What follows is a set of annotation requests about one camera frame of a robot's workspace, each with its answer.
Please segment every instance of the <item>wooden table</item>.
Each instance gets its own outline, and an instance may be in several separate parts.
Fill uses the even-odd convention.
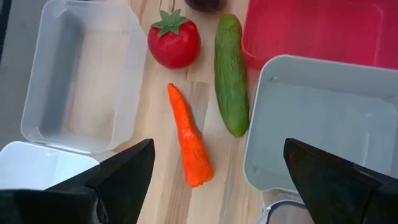
[[[224,11],[213,14],[195,12],[184,0],[126,1],[130,1],[145,32],[160,20],[160,10],[181,9],[181,15],[198,26],[202,44],[200,58],[183,70],[168,70],[147,54],[135,133],[128,143],[118,148],[123,150],[145,138],[155,141],[154,171],[138,223],[254,223],[261,195],[246,182],[243,174],[246,135],[234,138],[225,128],[218,111],[213,72],[218,21],[223,14],[233,13],[243,25],[248,0],[228,0]],[[248,77],[252,101],[256,74],[250,73]],[[175,121],[167,96],[169,82],[181,89],[189,101],[215,168],[214,179],[195,189],[185,183],[183,175]]]

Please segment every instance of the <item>red tomato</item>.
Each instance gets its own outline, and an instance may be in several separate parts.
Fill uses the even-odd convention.
[[[162,21],[152,25],[148,34],[150,52],[156,61],[170,69],[189,66],[197,59],[200,52],[198,28],[192,21],[180,17],[179,10],[176,12],[178,17],[174,16],[175,13],[169,15],[176,18],[174,21],[173,18],[165,21],[163,19],[165,15],[161,13]],[[174,29],[169,30],[173,24],[176,24],[176,26]]]

